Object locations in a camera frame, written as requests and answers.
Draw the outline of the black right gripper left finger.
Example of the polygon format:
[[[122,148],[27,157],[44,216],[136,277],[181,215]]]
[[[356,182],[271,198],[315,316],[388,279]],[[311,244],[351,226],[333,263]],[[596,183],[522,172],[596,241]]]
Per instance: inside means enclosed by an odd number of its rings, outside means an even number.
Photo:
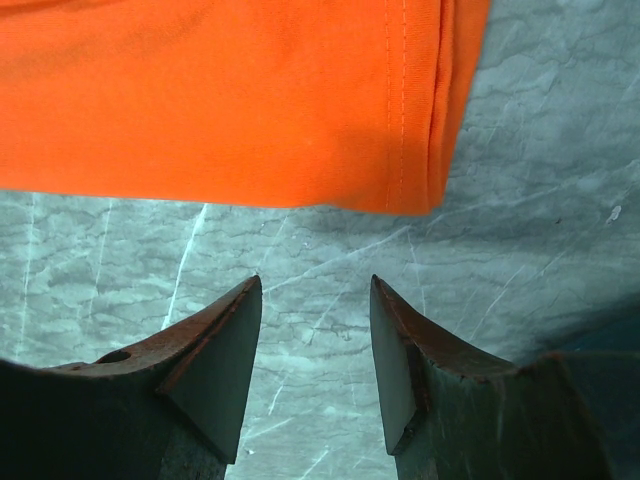
[[[93,363],[1,364],[5,479],[221,479],[236,460],[262,316],[250,277]]]

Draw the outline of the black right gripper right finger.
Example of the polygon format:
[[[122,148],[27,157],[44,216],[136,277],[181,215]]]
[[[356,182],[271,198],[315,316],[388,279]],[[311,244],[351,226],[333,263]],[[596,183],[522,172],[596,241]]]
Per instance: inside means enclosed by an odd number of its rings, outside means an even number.
[[[400,479],[611,479],[568,355],[518,367],[415,310],[379,276],[370,333],[385,448]]]

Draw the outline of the orange t shirt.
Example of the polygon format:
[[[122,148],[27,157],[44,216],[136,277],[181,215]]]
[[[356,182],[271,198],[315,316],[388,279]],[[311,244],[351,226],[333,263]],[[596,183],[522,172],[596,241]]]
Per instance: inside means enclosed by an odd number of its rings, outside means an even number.
[[[486,1],[5,1],[1,186],[422,215]]]

